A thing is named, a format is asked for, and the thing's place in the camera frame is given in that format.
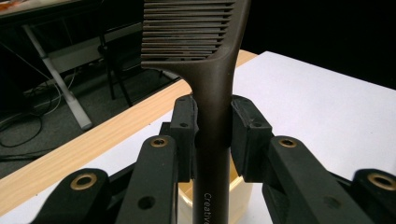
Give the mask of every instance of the cable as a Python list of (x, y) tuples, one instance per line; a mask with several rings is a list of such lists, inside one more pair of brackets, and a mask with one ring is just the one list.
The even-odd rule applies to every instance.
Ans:
[[(15, 144), (15, 145), (6, 145), (6, 144), (4, 144), (4, 143), (0, 140), (0, 146), (1, 146), (1, 147), (18, 147), (18, 146), (21, 146), (21, 145), (23, 145), (23, 144), (25, 144), (25, 143), (31, 141), (31, 140), (34, 139), (35, 137), (37, 137), (37, 136), (41, 133), (41, 131), (42, 131), (42, 128), (43, 128), (43, 120), (42, 120), (42, 118), (41, 118), (40, 116), (35, 116), (35, 118), (37, 118), (37, 119), (39, 120), (39, 125), (40, 125), (40, 126), (39, 126), (39, 128), (38, 128), (38, 131), (37, 131), (32, 137), (29, 137), (28, 139), (22, 141), (21, 143)], [(8, 129), (9, 127), (11, 127), (13, 124), (17, 123), (18, 121), (19, 121), (19, 120), (14, 121), (14, 122), (11, 122), (10, 124), (7, 125), (6, 128), (2, 128), (1, 131), (5, 130), (5, 129)]]
[[(33, 89), (30, 91), (30, 93), (26, 96), (26, 98), (33, 98), (33, 97), (35, 96), (35, 90), (37, 90), (38, 87), (40, 87), (40, 85), (38, 85), (37, 87), (33, 88)], [(51, 105), (52, 105), (52, 96), (49, 95), (49, 106), (47, 107), (46, 111), (43, 112), (43, 113), (41, 113), (41, 114), (38, 114), (38, 115), (35, 114), (34, 112), (31, 112), (31, 114), (34, 115), (34, 116), (40, 116), (40, 117), (41, 117), (41, 116), (45, 115), (48, 111), (50, 111)]]
[[(34, 89), (31, 91), (31, 94), (33, 93), (33, 94), (35, 95), (35, 89), (37, 89), (37, 88), (34, 88)], [(53, 112), (53, 111), (59, 106), (59, 104), (61, 103), (61, 93), (59, 92), (59, 89), (56, 89), (56, 90), (58, 91), (58, 96), (55, 97), (55, 99), (52, 99), (51, 94), (49, 94), (49, 100), (48, 100), (47, 102), (42, 103), (42, 104), (40, 104), (40, 105), (35, 105), (35, 106), (34, 106), (34, 109), (36, 109), (36, 108), (38, 108), (38, 107), (40, 107), (40, 106), (42, 106), (42, 105), (49, 104), (49, 106), (47, 107), (46, 111), (43, 112), (43, 113), (40, 114), (40, 115), (37, 115), (37, 116), (44, 116), (44, 115), (47, 115), (47, 114)], [(56, 99), (59, 99), (59, 100), (58, 100), (58, 104), (57, 104), (52, 110), (50, 110), (50, 108), (51, 108), (51, 106), (52, 106), (53, 100), (56, 100)]]
[[(67, 28), (67, 25), (65, 24), (64, 19), (62, 19), (62, 22), (63, 22), (64, 29), (65, 29), (66, 32), (67, 32), (67, 36), (68, 36), (68, 38), (69, 38), (70, 44), (73, 45), (72, 37), (71, 37), (71, 35), (70, 35), (69, 29)], [(74, 82), (74, 79), (75, 79), (75, 77), (76, 77), (76, 73), (77, 73), (77, 68), (74, 68), (72, 80), (70, 81), (69, 85), (67, 86), (68, 89), (70, 89), (70, 87), (72, 86), (72, 84), (73, 84), (73, 82)], [(53, 100), (57, 100), (57, 99), (58, 99), (58, 103), (57, 103), (57, 105), (56, 105), (51, 111), (46, 112), (44, 115), (48, 115), (48, 114), (52, 113), (53, 111), (55, 111), (55, 110), (59, 107), (59, 105), (60, 105), (60, 103), (61, 103), (61, 101), (62, 101), (62, 98), (61, 98), (61, 97), (63, 96), (63, 94), (60, 92), (59, 88), (56, 88), (56, 90), (57, 90), (57, 92), (58, 92), (58, 96), (55, 97)], [(44, 102), (44, 103), (42, 103), (42, 104), (40, 104), (40, 105), (35, 105), (35, 108), (37, 108), (37, 107), (39, 107), (39, 106), (42, 106), (42, 105), (45, 105), (45, 104), (50, 104), (50, 103), (51, 103), (51, 101), (47, 101), (47, 102)]]
[[(40, 74), (41, 76), (45, 77), (48, 81), (51, 80), (50, 77), (48, 77), (46, 74), (44, 74), (43, 72), (41, 72), (38, 68), (34, 67), (31, 63), (27, 62), (20, 54), (16, 53), (14, 50), (12, 50), (11, 48), (9, 48), (6, 44), (4, 44), (2, 41), (0, 41), (0, 44), (7, 50), (9, 50), (11, 53), (13, 53), (14, 55), (16, 55), (18, 58), (20, 58), (23, 62), (25, 62), (26, 64), (28, 64), (30, 67), (32, 67), (34, 70), (36, 70), (38, 72), (38, 74)], [(59, 87), (57, 85), (54, 85), (54, 87), (56, 88), (59, 97), (61, 96), (61, 91), (59, 90)]]

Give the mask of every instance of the black cable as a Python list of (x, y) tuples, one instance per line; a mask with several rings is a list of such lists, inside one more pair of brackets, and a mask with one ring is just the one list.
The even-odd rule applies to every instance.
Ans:
[[(31, 98), (31, 97), (34, 97), (34, 96), (36, 96), (36, 92), (35, 92), (35, 90), (37, 89), (37, 87), (35, 87), (26, 97), (29, 99), (29, 98)], [(49, 86), (49, 84), (46, 82), (46, 91), (48, 91), (50, 89), (50, 86)], [(48, 94), (48, 96), (49, 96), (49, 106), (47, 107), (47, 109), (45, 109), (44, 110), (44, 112), (42, 112), (42, 113), (39, 113), (38, 115), (36, 115), (36, 114), (34, 114), (34, 113), (32, 113), (32, 114), (34, 114), (35, 116), (38, 116), (38, 117), (42, 117), (42, 116), (44, 116), (45, 114), (47, 114), (49, 111), (50, 111), (50, 108), (52, 107), (52, 94)]]
[[(18, 146), (21, 146), (21, 145), (23, 145), (23, 144), (25, 144), (25, 143), (31, 141), (31, 140), (34, 139), (35, 137), (37, 137), (37, 136), (41, 133), (41, 130), (43, 129), (43, 120), (42, 120), (42, 118), (41, 118), (40, 116), (34, 116), (34, 118), (37, 118), (37, 119), (39, 120), (40, 126), (39, 126), (38, 131), (37, 131), (32, 137), (28, 138), (27, 140), (25, 140), (25, 141), (23, 141), (23, 142), (21, 142), (21, 143), (18, 143), (18, 144), (15, 144), (15, 145), (10, 145), (10, 146), (4, 144), (4, 143), (0, 140), (0, 146), (2, 146), (2, 147), (18, 147)], [(18, 121), (20, 121), (20, 120), (16, 120), (16, 121), (14, 121), (14, 122), (8, 124), (8, 126), (7, 126), (5, 129), (8, 129), (9, 127), (11, 127), (13, 124), (17, 123)]]
[[(25, 62), (26, 64), (28, 64), (30, 67), (32, 67), (33, 69), (35, 69), (40, 75), (42, 75), (43, 77), (45, 77), (47, 80), (51, 80), (50, 77), (48, 77), (47, 75), (45, 75), (43, 72), (41, 72), (39, 69), (37, 69), (36, 67), (34, 67), (31, 63), (27, 62), (20, 54), (14, 52), (11, 48), (9, 48), (6, 44), (4, 44), (1, 40), (0, 40), (0, 45), (3, 46), (5, 49), (7, 49), (9, 52), (11, 52), (12, 54), (16, 55), (18, 58), (20, 58), (23, 62)], [(34, 91), (35, 94), (35, 90), (37, 89), (37, 87), (39, 87), (40, 85), (36, 86), (32, 91)], [(49, 101), (50, 105), (52, 104), (52, 97), (50, 97), (50, 101)], [(46, 113), (50, 112), (50, 106), (47, 110), (47, 112), (43, 113), (43, 115), (45, 115)]]

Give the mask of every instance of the comb teeth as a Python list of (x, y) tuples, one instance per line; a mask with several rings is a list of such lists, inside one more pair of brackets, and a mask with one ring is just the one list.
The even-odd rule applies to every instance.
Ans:
[(142, 60), (202, 60), (222, 44), (235, 0), (145, 0)]

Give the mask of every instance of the dark floor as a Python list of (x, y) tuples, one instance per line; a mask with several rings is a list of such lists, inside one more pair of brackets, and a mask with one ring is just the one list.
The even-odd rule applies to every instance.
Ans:
[[(116, 99), (111, 100), (103, 63), (96, 62), (78, 69), (70, 90), (92, 120), (94, 126), (126, 110), (126, 104), (119, 85), (115, 85)], [(65, 79), (66, 84), (72, 75)], [(126, 88), (134, 104), (145, 99), (160, 88), (169, 85), (172, 79), (160, 76), (158, 71), (148, 70), (125, 80)], [(12, 125), (0, 127), (0, 178), (13, 173), (56, 147), (76, 138), (84, 132), (79, 128), (69, 107), (62, 98), (57, 105), (58, 92), (54, 88), (43, 87), (35, 90), (29, 102), (35, 107), (31, 113), (18, 117)], [(52, 104), (42, 105), (52, 98)], [(49, 111), (43, 116), (34, 116)]]

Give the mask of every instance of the screw hole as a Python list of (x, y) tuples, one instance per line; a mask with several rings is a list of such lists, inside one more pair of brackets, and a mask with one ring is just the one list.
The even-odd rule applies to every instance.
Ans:
[(166, 138), (155, 138), (151, 140), (152, 147), (164, 147), (168, 145), (168, 140)]
[(155, 199), (150, 196), (141, 198), (138, 202), (138, 206), (142, 210), (148, 210), (152, 208), (154, 204), (155, 204)]
[(71, 183), (70, 188), (73, 190), (83, 190), (92, 187), (97, 181), (96, 174), (88, 173), (78, 175)]
[(370, 182), (372, 182), (374, 185), (381, 189), (396, 190), (396, 180), (391, 179), (386, 175), (369, 174), (368, 179), (370, 180)]
[(287, 138), (279, 140), (279, 144), (283, 147), (297, 147), (297, 143)]

